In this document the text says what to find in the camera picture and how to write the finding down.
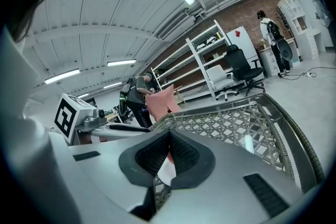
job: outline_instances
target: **chair headrest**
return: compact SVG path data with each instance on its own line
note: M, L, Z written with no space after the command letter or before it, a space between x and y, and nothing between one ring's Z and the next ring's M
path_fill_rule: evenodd
M226 49L227 54L232 54L235 51L239 50L238 46L236 44L232 44L231 46L228 46Z

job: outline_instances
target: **black pants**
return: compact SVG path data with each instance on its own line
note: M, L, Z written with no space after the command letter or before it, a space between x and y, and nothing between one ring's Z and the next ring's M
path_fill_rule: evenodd
M330 25L328 26L328 30L336 53L336 23L334 20L331 21Z
M132 110L137 122L139 123L141 127L149 128L150 126L153 125L149 117L149 112L142 111L142 108L145 108L143 104L127 101L126 105L129 107L130 110Z
M280 69L280 72L282 73L284 71L284 64L285 64L286 70L290 70L289 61L286 61L286 60L284 60L284 58L281 58L278 46L277 45L274 45L274 46L271 45L271 49L274 53L275 59L277 59L277 64L278 64L278 67Z

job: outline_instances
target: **gray t-shirt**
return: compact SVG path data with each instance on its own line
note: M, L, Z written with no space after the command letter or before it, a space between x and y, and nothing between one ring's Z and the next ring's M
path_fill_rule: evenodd
M145 80L143 79L143 76L136 77L135 80L132 82L130 92L127 95L127 101L145 104L144 94L139 92L137 88L147 89L147 85L145 83Z

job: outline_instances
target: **gray floor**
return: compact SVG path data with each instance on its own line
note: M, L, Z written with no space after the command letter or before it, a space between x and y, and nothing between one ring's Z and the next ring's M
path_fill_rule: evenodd
M291 74L301 74L312 67L336 67L335 53L320 54L319 59L306 60L300 67L292 69ZM335 76L336 69L314 69L317 78ZM279 77L264 80L266 92L271 95L296 121L314 147L320 159L324 172L327 173L335 154L336 147L336 77L309 79L301 77L298 80L288 81ZM252 89L250 94L261 92ZM229 95L229 101L241 98ZM213 100L211 97L189 101L181 106L183 110L195 109L203 106L224 102Z

